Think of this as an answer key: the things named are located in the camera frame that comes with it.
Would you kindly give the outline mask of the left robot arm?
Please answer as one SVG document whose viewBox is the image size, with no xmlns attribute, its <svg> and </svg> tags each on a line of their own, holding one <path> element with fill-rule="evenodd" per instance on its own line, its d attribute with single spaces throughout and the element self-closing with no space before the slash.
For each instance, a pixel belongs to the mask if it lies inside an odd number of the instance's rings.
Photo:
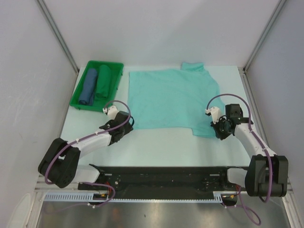
<svg viewBox="0 0 304 228">
<path fill-rule="evenodd" d="M 129 113 L 117 111 L 95 133 L 72 142 L 56 138 L 40 162 L 38 172 L 47 184 L 61 189 L 77 182 L 88 183 L 99 190 L 105 184 L 101 169 L 93 164 L 80 165 L 80 158 L 120 141 L 133 130 L 133 125 L 134 118 Z"/>
</svg>

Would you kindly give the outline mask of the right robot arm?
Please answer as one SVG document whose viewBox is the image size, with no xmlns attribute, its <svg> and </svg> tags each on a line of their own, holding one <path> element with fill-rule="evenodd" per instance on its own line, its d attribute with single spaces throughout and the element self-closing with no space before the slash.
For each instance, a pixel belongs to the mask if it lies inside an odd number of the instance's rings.
<svg viewBox="0 0 304 228">
<path fill-rule="evenodd" d="M 246 189 L 251 197 L 264 200 L 270 197 L 284 197 L 287 193 L 288 159 L 277 155 L 256 133 L 250 118 L 243 116 L 238 104 L 225 106 L 225 114 L 218 107 L 206 109 L 212 118 L 210 123 L 218 139 L 235 136 L 250 157 L 247 168 L 229 168 L 227 174 L 219 178 L 223 190 L 231 190 L 235 185 Z"/>
</svg>

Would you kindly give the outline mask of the teal t shirt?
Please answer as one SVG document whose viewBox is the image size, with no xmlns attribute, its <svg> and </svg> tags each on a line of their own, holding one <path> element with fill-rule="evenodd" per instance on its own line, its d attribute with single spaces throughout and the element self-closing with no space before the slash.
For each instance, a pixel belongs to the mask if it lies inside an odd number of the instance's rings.
<svg viewBox="0 0 304 228">
<path fill-rule="evenodd" d="M 202 63 L 129 74 L 128 106 L 136 130 L 189 128 L 195 136 L 213 138 L 212 119 L 205 109 L 219 93 L 218 83 Z"/>
</svg>

